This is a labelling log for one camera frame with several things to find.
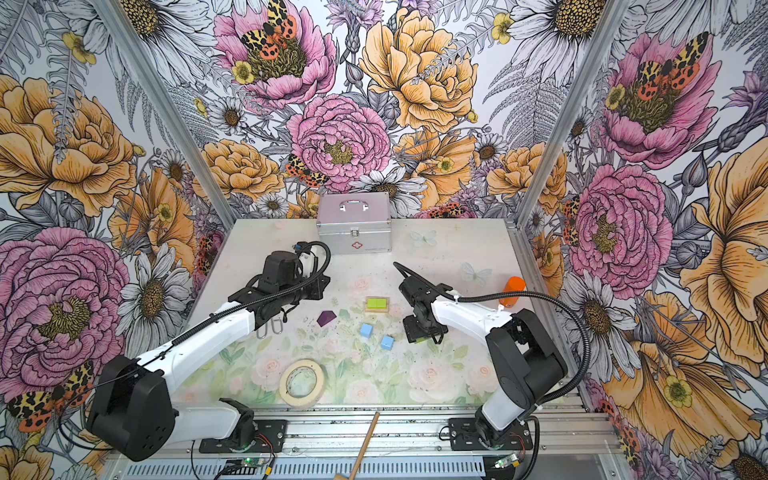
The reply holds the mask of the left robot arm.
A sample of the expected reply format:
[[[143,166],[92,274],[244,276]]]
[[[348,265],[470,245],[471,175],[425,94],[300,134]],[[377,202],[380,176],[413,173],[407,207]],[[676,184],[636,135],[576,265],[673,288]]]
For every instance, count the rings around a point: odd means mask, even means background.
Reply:
[[[93,388],[86,430],[128,459],[148,459],[167,444],[216,440],[243,451],[256,438],[251,408],[228,398],[176,406],[174,392],[201,366],[270,320],[286,321],[303,301],[319,301],[330,283],[331,250],[321,241],[274,251],[261,273],[218,310],[137,358],[115,357]]]

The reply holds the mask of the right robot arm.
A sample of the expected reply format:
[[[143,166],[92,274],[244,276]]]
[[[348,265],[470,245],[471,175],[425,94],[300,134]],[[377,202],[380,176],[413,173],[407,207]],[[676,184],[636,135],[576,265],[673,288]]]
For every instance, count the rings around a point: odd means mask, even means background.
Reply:
[[[403,319],[410,343],[440,344],[458,330],[487,347],[499,389],[477,410],[470,428],[481,445],[501,447],[515,425],[572,388],[562,382],[567,363],[534,311],[488,305],[505,293],[466,297],[417,275],[405,277],[399,291],[412,308]]]

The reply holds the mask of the natural wood plank block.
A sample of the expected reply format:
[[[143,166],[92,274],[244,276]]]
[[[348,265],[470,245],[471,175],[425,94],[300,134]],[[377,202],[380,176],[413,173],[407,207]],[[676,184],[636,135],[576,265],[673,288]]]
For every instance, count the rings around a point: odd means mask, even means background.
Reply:
[[[388,308],[387,308],[386,310],[380,310],[380,309],[378,309],[378,308],[377,308],[377,309],[374,309],[374,310],[370,310],[370,309],[367,309],[367,308],[366,308],[366,300],[367,300],[368,298],[376,298],[377,300],[378,300],[378,299],[381,299],[381,298],[386,298],[386,299],[388,300]],[[382,296],[367,296],[367,297],[366,297],[366,299],[365,299],[365,311],[366,311],[366,312],[370,312],[370,313],[388,313],[388,312],[389,312],[389,310],[390,310],[390,299],[389,299],[388,297],[382,297]]]

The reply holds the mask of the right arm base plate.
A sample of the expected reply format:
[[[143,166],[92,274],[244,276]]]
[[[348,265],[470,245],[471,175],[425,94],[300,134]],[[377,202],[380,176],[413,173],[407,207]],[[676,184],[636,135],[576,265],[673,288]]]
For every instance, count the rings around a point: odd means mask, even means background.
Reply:
[[[525,422],[513,421],[503,431],[491,426],[478,429],[476,418],[450,418],[447,433],[452,451],[514,450],[533,447],[531,428]]]

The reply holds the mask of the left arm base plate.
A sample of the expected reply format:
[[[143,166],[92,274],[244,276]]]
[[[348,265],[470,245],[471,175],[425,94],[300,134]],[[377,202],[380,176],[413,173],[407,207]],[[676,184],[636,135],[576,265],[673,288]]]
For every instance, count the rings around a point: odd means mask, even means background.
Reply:
[[[235,427],[224,439],[203,439],[198,450],[203,454],[280,453],[288,422],[277,419],[250,420]]]

